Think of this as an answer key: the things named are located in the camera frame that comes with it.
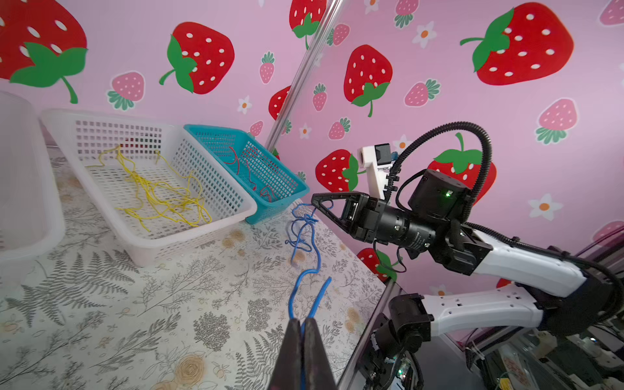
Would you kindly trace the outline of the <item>middle white plastic basket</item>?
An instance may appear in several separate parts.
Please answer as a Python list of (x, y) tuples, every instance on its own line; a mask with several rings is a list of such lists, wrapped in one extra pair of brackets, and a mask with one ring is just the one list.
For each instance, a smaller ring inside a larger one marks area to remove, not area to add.
[(139, 267), (214, 240), (257, 210), (234, 176), (181, 127), (60, 109), (40, 119)]

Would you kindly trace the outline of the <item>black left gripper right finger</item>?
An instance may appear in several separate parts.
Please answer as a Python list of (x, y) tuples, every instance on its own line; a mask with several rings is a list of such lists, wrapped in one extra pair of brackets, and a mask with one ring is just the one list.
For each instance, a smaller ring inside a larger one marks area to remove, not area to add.
[(302, 389), (337, 390), (318, 323), (306, 318), (302, 329)]

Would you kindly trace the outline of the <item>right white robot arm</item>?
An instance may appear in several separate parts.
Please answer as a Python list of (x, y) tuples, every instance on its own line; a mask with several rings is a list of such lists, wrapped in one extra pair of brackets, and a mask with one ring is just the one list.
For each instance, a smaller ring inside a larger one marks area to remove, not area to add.
[[(402, 204), (395, 187), (405, 160), (400, 155), (388, 173), (382, 198), (361, 192), (312, 196), (313, 206), (356, 240), (396, 245), (410, 258), (429, 253), (449, 271), (507, 282), (491, 291), (453, 297), (416, 293), (393, 298), (388, 322), (370, 336), (374, 351), (392, 358), (416, 352), (433, 337), (477, 328), (538, 328), (570, 336), (616, 315), (623, 306), (623, 284), (607, 267), (469, 221), (492, 162), (491, 140), (483, 128), (470, 122), (443, 124), (417, 138), (408, 151), (458, 130), (474, 134), (482, 147), (472, 187), (426, 169), (413, 175), (417, 187)], [(332, 215), (328, 203), (338, 200), (344, 202), (344, 210)]]

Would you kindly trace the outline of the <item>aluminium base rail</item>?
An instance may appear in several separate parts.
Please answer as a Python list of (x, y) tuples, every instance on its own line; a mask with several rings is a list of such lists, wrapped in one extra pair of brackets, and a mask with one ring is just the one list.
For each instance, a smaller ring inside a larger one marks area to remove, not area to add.
[(380, 302), (338, 382), (339, 389), (422, 389), (415, 354), (432, 338), (433, 317), (420, 294), (388, 281)]

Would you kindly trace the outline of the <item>teal plastic basket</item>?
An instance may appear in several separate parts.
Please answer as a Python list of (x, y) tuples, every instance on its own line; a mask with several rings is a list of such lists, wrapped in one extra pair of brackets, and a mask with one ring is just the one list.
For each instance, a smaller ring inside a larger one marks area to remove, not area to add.
[(310, 192), (302, 178), (250, 134), (199, 124), (187, 124), (184, 129), (229, 170), (256, 202), (256, 213), (246, 219), (249, 224), (277, 216)]

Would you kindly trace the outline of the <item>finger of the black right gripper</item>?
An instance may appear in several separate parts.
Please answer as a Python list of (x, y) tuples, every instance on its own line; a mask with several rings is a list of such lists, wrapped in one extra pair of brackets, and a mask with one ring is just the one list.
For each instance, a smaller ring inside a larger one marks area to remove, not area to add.
[(370, 197), (362, 192), (315, 193), (311, 204), (341, 229), (356, 229)]

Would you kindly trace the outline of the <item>right aluminium corner post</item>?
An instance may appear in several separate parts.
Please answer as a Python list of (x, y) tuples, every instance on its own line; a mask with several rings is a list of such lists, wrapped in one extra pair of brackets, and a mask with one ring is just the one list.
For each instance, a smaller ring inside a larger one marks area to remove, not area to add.
[(297, 103), (299, 94), (303, 91), (306, 84), (306, 79), (310, 76), (310, 73), (315, 67), (315, 60), (318, 55), (322, 53), (323, 48), (326, 45), (326, 39), (330, 33), (330, 30), (337, 23), (339, 16), (344, 8), (345, 1), (336, 0), (331, 1), (328, 5), (325, 15), (320, 21), (320, 25), (313, 36), (312, 42), (309, 48), (306, 50), (305, 55), (302, 58), (299, 69), (292, 81), (291, 89), (284, 99), (284, 105), (280, 110), (278, 118), (274, 123), (270, 136), (265, 143), (265, 148), (269, 151), (273, 151), (276, 148), (282, 132), (285, 129), (287, 121), (290, 119), (291, 112)]

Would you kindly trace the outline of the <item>white plastic basket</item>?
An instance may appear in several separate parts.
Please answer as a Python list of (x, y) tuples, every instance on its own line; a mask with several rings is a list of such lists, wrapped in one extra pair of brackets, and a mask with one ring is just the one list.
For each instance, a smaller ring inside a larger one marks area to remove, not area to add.
[(181, 127), (60, 109), (40, 119), (139, 267), (214, 240), (257, 210), (234, 176)]
[(46, 140), (32, 105), (1, 93), (1, 287), (22, 284), (66, 228)]

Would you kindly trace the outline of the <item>left white plastic basket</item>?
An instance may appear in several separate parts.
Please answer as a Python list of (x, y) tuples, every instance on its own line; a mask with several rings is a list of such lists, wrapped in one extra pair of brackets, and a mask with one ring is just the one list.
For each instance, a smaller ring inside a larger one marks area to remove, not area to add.
[(1, 93), (1, 287), (22, 284), (66, 228), (46, 140), (32, 105)]

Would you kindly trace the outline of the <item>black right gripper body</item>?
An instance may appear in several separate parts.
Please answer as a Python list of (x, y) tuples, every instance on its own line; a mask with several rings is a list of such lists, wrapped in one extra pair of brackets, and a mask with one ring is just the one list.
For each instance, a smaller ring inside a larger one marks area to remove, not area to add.
[(407, 211), (365, 193), (345, 193), (345, 196), (339, 225), (356, 240), (393, 244), (420, 254), (426, 252), (436, 238), (435, 229), (420, 223)]

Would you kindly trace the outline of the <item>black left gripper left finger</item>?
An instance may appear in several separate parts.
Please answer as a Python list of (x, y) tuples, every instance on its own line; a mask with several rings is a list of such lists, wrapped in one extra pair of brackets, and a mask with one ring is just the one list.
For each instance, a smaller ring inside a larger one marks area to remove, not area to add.
[(279, 349), (269, 390), (300, 390), (302, 388), (302, 332), (298, 319), (289, 320)]

